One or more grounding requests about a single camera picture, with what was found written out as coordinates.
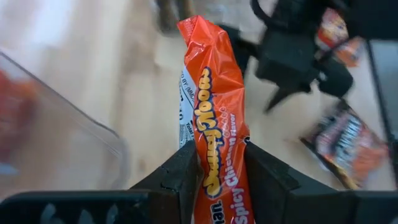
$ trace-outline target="wooden floor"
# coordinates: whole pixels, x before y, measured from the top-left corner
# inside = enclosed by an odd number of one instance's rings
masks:
[[[57,2],[61,3],[0,0],[0,18],[7,19],[0,19],[0,48],[126,140],[131,172],[124,187],[131,186],[178,149],[178,78],[186,46],[178,34],[158,32],[155,8],[148,0]],[[201,10],[257,40],[263,26],[251,14],[249,1],[234,2],[227,11],[228,7],[207,0],[211,7]],[[272,2],[263,7],[270,11]],[[246,122],[251,141],[304,174],[342,189],[297,140],[335,100],[315,88],[312,94],[294,96],[264,115],[264,105],[275,86],[254,77],[255,64],[250,61],[246,74]],[[355,86],[348,101],[383,138],[367,54],[351,73]],[[394,189],[388,159],[368,184],[369,189]]]

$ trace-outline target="snack bag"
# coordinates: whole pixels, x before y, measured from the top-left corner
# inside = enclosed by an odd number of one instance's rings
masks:
[[[344,20],[333,9],[327,9],[315,38],[319,48],[326,51],[346,38],[348,31]],[[343,44],[335,54],[347,67],[355,67],[362,51],[363,41],[356,37]]]
[[[180,81],[180,123],[204,170],[195,223],[254,223],[244,164],[244,85],[227,33],[194,16],[178,23],[188,46]]]
[[[349,189],[363,189],[387,155],[387,146],[345,101],[301,140]]]

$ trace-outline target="yellow lettering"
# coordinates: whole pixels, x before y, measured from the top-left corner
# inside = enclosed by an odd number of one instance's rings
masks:
[[[201,110],[195,110],[194,113],[196,116],[198,116],[197,128],[199,131],[204,131],[207,128],[214,128],[216,126],[216,121],[214,120],[214,112],[202,112]]]
[[[205,69],[203,69],[203,71],[201,72],[201,75],[203,76],[203,77],[209,77],[210,76],[210,69],[209,68],[205,68]]]
[[[198,100],[200,101],[206,101],[209,100],[210,98],[210,92],[207,90],[200,90],[198,92]]]
[[[203,112],[207,112],[213,108],[213,105],[209,101],[202,101],[199,103],[198,109]]]
[[[206,137],[206,158],[210,168],[203,180],[203,187],[207,196],[214,198],[219,196],[222,191],[221,179],[219,177],[219,146],[222,146],[224,141],[223,133],[216,128],[217,120],[213,111],[213,102],[209,100],[211,98],[211,70],[208,67],[204,68],[201,73],[198,88],[198,106],[194,110],[194,114],[197,116],[197,129]]]
[[[210,89],[210,78],[202,77],[199,79],[199,89],[201,90],[208,90]]]

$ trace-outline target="black mount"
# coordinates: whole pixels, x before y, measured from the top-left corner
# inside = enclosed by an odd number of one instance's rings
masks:
[[[389,224],[396,192],[339,192],[248,142],[244,154],[256,223]],[[130,190],[30,192],[0,204],[2,224],[191,223],[198,188],[193,141]]]

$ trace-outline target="clear plastic bin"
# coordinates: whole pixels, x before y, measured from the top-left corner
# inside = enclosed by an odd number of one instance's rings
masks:
[[[4,124],[9,123],[4,120],[0,96],[0,198],[30,190],[125,187],[129,156],[114,131],[92,120],[1,52],[0,70],[10,80],[34,86],[31,107],[17,109],[25,110],[26,121],[18,129],[20,133],[11,134],[11,144],[5,138],[10,135]]]

